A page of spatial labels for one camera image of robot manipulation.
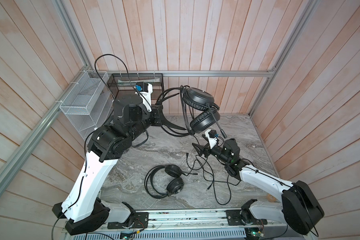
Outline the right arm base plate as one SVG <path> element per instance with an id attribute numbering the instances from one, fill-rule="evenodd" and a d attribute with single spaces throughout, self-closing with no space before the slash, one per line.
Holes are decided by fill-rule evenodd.
<path id="1" fill-rule="evenodd" d="M 229 226 L 267 225 L 266 219 L 256 219 L 249 210 L 226 210 Z"/>

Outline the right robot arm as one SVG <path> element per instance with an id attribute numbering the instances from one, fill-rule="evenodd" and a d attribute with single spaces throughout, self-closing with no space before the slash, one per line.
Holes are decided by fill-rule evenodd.
<path id="1" fill-rule="evenodd" d="M 235 139 L 225 141 L 221 147 L 217 140 L 210 140 L 204 146 L 194 143 L 193 147 L 199 156 L 215 157 L 229 176 L 254 185 L 276 198 L 276 203 L 264 204 L 251 199 L 243 204 L 240 211 L 243 225 L 270 220 L 286 224 L 307 240 L 319 237 L 316 224 L 325 213 L 306 183 L 282 180 L 259 170 L 249 160 L 240 157 L 240 148 Z"/>

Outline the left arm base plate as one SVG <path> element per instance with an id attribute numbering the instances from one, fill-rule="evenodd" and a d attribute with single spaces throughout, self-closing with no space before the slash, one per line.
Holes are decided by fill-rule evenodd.
<path id="1" fill-rule="evenodd" d="M 149 213 L 148 212 L 137 212 L 131 214 L 124 223 L 112 222 L 108 223 L 108 229 L 121 229 L 121 230 L 132 230 L 132 229 L 145 229 L 148 227 Z"/>

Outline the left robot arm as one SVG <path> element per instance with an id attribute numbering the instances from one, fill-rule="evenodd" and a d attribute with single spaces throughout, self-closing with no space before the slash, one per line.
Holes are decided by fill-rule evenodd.
<path id="1" fill-rule="evenodd" d="M 105 223 L 120 223 L 132 227 L 135 210 L 126 202 L 111 204 L 98 198 L 98 193 L 111 169 L 132 142 L 150 126 L 167 126 L 183 130 L 170 123 L 163 114 L 162 101 L 149 105 L 149 94 L 126 95 L 113 102 L 113 122 L 90 134 L 86 160 L 69 196 L 53 206 L 58 219 L 67 219 L 65 229 L 71 235 L 96 231 Z"/>

